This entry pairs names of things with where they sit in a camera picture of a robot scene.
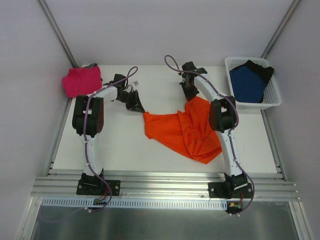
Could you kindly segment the orange t shirt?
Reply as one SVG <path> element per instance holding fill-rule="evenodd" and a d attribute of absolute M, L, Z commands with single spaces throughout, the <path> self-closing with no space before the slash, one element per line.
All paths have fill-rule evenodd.
<path fill-rule="evenodd" d="M 196 96 L 184 111 L 172 114 L 143 113 L 144 132 L 167 148 L 203 164 L 222 153 L 220 140 L 209 125 L 210 103 Z"/>

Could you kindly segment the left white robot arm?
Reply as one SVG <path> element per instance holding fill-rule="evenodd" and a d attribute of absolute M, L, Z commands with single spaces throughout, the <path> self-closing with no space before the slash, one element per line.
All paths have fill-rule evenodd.
<path fill-rule="evenodd" d="M 124 103 L 128 111 L 145 112 L 138 91 L 128 82 L 132 76 L 132 73 L 126 76 L 115 74 L 112 81 L 97 91 L 90 95 L 79 95 L 75 100 L 72 127 L 80 137 L 84 156 L 80 185 L 88 187 L 93 194 L 102 193 L 106 185 L 103 163 L 96 148 L 98 136 L 104 127 L 104 107 L 118 101 Z"/>

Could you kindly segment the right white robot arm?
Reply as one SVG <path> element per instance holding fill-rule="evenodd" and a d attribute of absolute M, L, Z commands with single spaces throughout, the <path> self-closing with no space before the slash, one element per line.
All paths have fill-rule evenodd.
<path fill-rule="evenodd" d="M 239 123 L 239 115 L 235 98 L 216 89 L 210 82 L 208 72 L 203 67 L 197 68 L 192 61 L 182 65 L 180 75 L 180 85 L 188 101 L 193 100 L 199 93 L 208 100 L 208 123 L 217 134 L 222 149 L 225 181 L 209 183 L 209 194 L 224 199 L 252 199 L 254 186 L 241 167 L 236 148 L 235 128 Z"/>

